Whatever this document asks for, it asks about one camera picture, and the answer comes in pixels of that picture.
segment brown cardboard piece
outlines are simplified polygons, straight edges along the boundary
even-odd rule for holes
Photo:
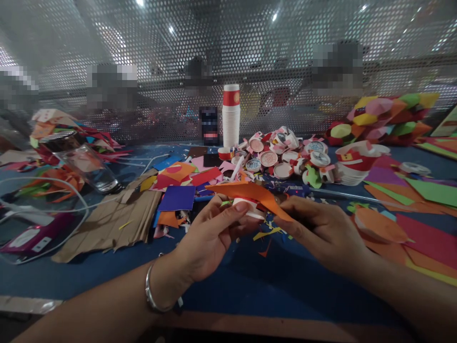
[[[111,249],[116,251],[139,241],[147,242],[152,217],[162,192],[144,191],[133,196],[133,191],[145,179],[157,173],[157,170],[153,169],[131,182],[120,194],[107,195],[103,201],[119,198],[98,206],[78,232],[51,259],[54,262],[67,263],[83,252]]]

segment silver bangle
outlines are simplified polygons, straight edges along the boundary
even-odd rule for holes
[[[154,262],[151,264],[151,266],[148,269],[148,273],[146,274],[146,300],[147,300],[147,302],[148,302],[148,304],[151,307],[151,310],[153,312],[166,313],[166,312],[170,311],[173,308],[174,305],[171,305],[170,307],[168,307],[166,309],[161,309],[154,302],[154,299],[152,298],[152,294],[151,294],[151,284],[150,284],[151,270],[152,270],[153,266],[154,266]]]

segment green paper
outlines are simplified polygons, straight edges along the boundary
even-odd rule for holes
[[[408,134],[408,133],[411,133],[415,127],[416,127],[416,123],[414,121],[397,124],[397,125],[395,125],[395,128],[393,129],[393,131],[390,135],[391,136],[401,136],[404,134]]]
[[[308,176],[306,178],[308,183],[312,188],[320,188],[322,186],[322,180],[320,179],[319,172],[309,164],[306,166],[306,169],[308,169]]]
[[[405,94],[399,97],[398,100],[405,102],[406,109],[409,110],[420,102],[420,96],[419,94]]]
[[[32,148],[37,148],[38,147],[38,140],[36,138],[30,137],[30,145]]]
[[[364,181],[364,182],[369,184],[370,186],[373,186],[377,190],[387,194],[389,197],[391,197],[392,199],[397,200],[398,202],[402,203],[403,205],[409,206],[411,204],[414,204],[414,202],[415,202],[414,200],[411,200],[410,198],[407,198],[404,195],[400,195],[400,194],[394,193],[394,192],[388,190],[387,188],[379,186],[377,183],[370,182],[370,181]]]
[[[457,153],[455,153],[455,152],[444,150],[444,149],[439,148],[439,147],[437,147],[437,146],[435,146],[433,144],[430,144],[430,143],[423,143],[423,144],[417,144],[417,145],[419,147],[424,148],[426,150],[429,150],[431,152],[435,152],[438,155],[443,155],[443,156],[449,157],[451,159],[457,160]]]
[[[406,181],[426,200],[457,206],[457,187],[413,179]]]

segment perforated metal sheet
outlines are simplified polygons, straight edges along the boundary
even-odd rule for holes
[[[199,138],[200,106],[222,105],[240,83],[241,136],[287,125],[322,133],[358,97],[316,96],[315,44],[363,47],[363,95],[440,92],[426,121],[457,102],[454,0],[3,0],[0,66],[24,66],[39,86],[34,108],[58,108],[120,141]],[[186,91],[198,57],[208,92]],[[131,111],[91,110],[87,66],[136,65]]]

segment red paper cup label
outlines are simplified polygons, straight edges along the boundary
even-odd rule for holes
[[[224,91],[224,106],[239,105],[239,91]]]

